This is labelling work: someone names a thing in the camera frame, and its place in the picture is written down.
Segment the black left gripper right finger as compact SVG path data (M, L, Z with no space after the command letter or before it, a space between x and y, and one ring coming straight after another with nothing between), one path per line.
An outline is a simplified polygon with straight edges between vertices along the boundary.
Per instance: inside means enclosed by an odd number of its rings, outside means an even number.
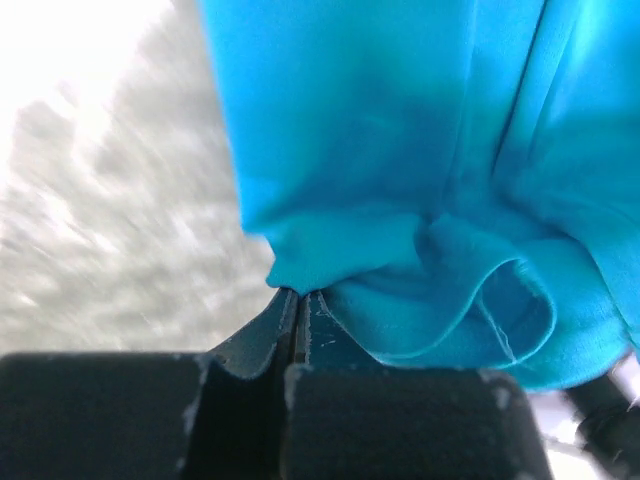
M313 293L285 373L285 479L548 479L525 393L487 369L399 369L368 355Z

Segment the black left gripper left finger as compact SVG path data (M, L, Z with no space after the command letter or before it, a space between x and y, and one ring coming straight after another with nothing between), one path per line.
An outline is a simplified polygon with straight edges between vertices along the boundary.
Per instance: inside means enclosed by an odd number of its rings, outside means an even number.
M5 479L271 479L298 297L207 352L1 360Z

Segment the teal t-shirt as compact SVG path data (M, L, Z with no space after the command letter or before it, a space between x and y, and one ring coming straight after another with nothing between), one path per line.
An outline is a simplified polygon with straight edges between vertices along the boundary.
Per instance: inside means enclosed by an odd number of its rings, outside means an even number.
M635 1L204 1L272 287L378 361L531 390L639 346Z

